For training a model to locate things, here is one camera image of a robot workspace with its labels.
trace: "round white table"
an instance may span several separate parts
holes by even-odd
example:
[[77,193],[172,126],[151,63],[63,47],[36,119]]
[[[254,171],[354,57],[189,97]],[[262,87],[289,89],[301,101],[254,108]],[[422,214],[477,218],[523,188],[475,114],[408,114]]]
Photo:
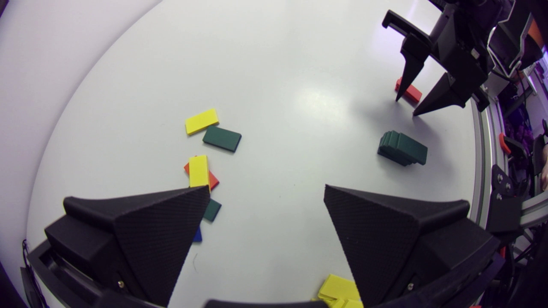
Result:
[[[201,223],[170,306],[305,301],[330,273],[352,279],[325,184],[472,201],[470,103],[412,117],[413,106],[394,102],[403,37],[381,26],[388,9],[426,32],[439,16],[425,0],[160,3],[105,53],[59,119],[32,193],[30,247],[64,215],[64,197],[187,187],[182,167],[207,155],[222,208]],[[426,95],[442,73],[428,59],[413,84]],[[209,108],[219,127],[243,135],[236,153],[185,134],[185,119]],[[389,130],[426,145],[426,165],[377,155]]]

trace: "red block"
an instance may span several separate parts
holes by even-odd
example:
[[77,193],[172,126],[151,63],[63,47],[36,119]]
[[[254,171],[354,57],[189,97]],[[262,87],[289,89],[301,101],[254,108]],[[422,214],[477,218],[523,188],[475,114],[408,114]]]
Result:
[[[186,174],[189,174],[189,163],[186,163],[183,168],[185,168]],[[209,172],[209,184],[211,185],[211,190],[219,184],[219,180],[215,177],[215,175],[213,175],[213,173],[211,173],[211,171]]]
[[[399,90],[399,85],[402,84],[402,78],[400,77],[398,81],[396,82],[396,91]],[[410,85],[409,88],[407,88],[407,91],[403,94],[406,98],[410,99],[415,104],[420,102],[420,98],[423,94],[417,90],[413,85]]]

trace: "black bracket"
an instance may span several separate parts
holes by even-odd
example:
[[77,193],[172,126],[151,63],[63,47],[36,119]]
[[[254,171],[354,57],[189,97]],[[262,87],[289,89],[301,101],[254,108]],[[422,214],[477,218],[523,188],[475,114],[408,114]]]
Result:
[[491,186],[486,230],[491,233],[520,232],[523,196],[515,195],[512,180],[497,165],[491,170]]

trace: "blue block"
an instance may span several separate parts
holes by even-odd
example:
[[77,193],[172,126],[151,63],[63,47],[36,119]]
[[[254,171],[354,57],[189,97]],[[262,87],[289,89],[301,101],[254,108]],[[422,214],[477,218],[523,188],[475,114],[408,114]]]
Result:
[[195,243],[199,243],[202,241],[202,232],[200,231],[200,227],[198,227],[198,231],[196,231],[196,234],[194,235],[194,239],[192,241]]

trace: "person's hand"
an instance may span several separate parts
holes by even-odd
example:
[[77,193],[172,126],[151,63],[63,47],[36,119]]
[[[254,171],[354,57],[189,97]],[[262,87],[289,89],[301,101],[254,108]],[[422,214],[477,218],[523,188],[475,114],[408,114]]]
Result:
[[548,144],[543,147],[543,164],[546,165],[548,160]]
[[543,171],[540,173],[540,187],[543,191],[548,186],[548,164],[544,165]]

